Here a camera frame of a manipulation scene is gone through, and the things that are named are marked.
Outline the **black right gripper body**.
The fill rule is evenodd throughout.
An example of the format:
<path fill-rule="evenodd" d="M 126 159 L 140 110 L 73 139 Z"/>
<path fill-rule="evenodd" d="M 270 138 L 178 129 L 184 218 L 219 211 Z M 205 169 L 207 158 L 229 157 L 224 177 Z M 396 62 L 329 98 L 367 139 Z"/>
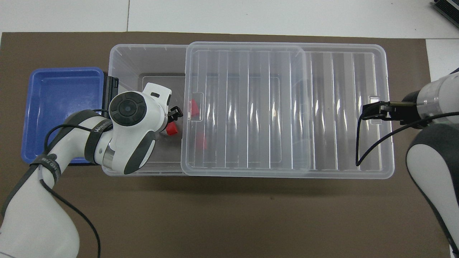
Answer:
<path fill-rule="evenodd" d="M 417 109 L 417 98 L 420 91 L 409 93 L 401 101 L 390 101 L 386 121 L 399 121 L 400 125 L 408 125 L 421 119 Z"/>

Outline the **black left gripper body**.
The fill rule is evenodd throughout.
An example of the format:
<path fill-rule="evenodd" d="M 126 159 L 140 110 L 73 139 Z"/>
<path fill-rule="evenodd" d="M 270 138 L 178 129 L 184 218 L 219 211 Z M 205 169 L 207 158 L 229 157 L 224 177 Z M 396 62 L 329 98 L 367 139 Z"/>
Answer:
<path fill-rule="evenodd" d="M 178 121 L 178 119 L 182 117 L 183 117 L 182 109 L 178 106 L 174 106 L 167 113 L 167 124 Z"/>

